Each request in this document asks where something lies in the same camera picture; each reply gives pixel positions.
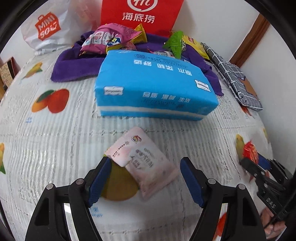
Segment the person right hand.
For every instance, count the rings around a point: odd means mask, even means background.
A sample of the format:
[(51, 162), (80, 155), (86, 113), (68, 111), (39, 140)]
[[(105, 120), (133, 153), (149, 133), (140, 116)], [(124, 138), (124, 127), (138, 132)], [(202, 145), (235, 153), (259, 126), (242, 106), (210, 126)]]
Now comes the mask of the person right hand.
[(272, 218), (273, 213), (267, 207), (264, 208), (260, 214), (260, 219), (264, 227), (267, 240), (278, 237), (286, 229), (284, 221), (273, 223), (271, 221)]

